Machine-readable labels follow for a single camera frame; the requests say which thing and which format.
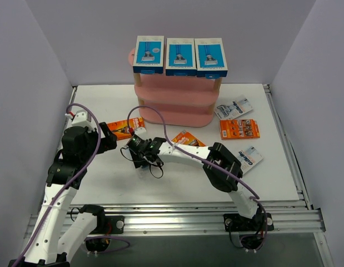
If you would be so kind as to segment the blue Harry's box front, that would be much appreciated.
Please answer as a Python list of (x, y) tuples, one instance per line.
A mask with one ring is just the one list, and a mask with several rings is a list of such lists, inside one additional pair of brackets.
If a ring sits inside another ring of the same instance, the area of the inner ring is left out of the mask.
[(193, 38), (167, 38), (166, 48), (166, 76), (196, 76)]

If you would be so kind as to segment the blue Harry's razor box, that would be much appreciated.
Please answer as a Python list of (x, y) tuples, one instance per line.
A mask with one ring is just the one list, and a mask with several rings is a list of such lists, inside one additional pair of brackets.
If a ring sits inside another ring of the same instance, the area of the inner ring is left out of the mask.
[(197, 77), (216, 80), (228, 74), (222, 38), (195, 38)]

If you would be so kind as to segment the clear blister razor pack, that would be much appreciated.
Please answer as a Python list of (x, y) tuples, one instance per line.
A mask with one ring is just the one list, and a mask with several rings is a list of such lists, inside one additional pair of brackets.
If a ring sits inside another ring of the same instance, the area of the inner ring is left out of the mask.
[(141, 166), (137, 169), (137, 173), (139, 178), (146, 178), (149, 175), (149, 167)]

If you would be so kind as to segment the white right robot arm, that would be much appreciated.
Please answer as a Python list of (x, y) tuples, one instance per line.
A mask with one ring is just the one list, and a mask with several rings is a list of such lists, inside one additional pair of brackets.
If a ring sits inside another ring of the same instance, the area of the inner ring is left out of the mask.
[(135, 167), (154, 166), (163, 168), (166, 163), (194, 166), (205, 172), (211, 185), (227, 193), (238, 214), (231, 218), (232, 231), (272, 231), (271, 215), (265, 212), (259, 195), (243, 180), (240, 160), (223, 144), (212, 146), (188, 146), (166, 138), (142, 139), (133, 135), (127, 142)]

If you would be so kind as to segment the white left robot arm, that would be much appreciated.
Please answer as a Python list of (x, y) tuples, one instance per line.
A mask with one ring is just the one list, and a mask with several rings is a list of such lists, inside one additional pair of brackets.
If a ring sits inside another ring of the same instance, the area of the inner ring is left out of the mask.
[(105, 122), (94, 128), (74, 123), (64, 131), (62, 148), (48, 170), (38, 219), (26, 247), (9, 266), (69, 266), (89, 235), (106, 238), (113, 232), (112, 221), (99, 205), (85, 204), (61, 234), (68, 208), (93, 158), (117, 147), (117, 137)]

